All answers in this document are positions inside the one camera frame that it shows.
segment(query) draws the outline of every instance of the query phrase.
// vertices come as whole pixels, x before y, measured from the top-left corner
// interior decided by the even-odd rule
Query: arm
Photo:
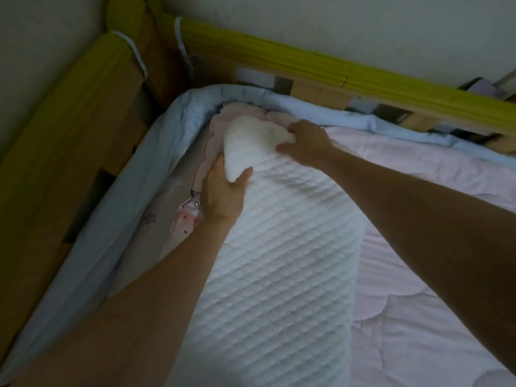
[[[38,359],[13,387],[164,385],[217,253],[242,212],[251,175],[252,168],[229,183],[220,155],[203,183],[204,222]]]
[[[294,123],[276,150],[326,173],[473,335],[516,373],[516,214],[334,148]]]

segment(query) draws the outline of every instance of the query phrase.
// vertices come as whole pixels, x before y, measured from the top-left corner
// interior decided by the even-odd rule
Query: light blue blanket
[[[329,110],[290,96],[241,85],[212,85],[178,97],[151,127],[138,150],[95,209],[0,370],[9,378],[59,334],[102,302],[146,205],[201,128],[233,101],[282,111],[327,126],[343,126],[400,139],[450,146],[471,157],[516,169],[516,159],[453,136],[418,133],[346,111]]]

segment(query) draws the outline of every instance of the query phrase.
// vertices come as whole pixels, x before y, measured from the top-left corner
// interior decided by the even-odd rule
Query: forearm
[[[516,214],[333,150],[320,169],[402,260],[516,371]]]
[[[205,222],[13,386],[163,385],[229,230]]]

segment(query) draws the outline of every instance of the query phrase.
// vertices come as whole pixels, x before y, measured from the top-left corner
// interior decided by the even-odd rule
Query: quilted blanket
[[[366,219],[325,174],[275,152],[293,138],[252,116],[229,124],[228,179],[255,171],[168,385],[347,385]]]

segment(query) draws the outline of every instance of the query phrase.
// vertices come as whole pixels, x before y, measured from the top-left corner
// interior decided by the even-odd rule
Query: person's right hand
[[[296,142],[279,144],[276,152],[292,157],[303,166],[320,169],[335,149],[324,129],[315,123],[294,122],[288,126],[288,131],[296,136]]]

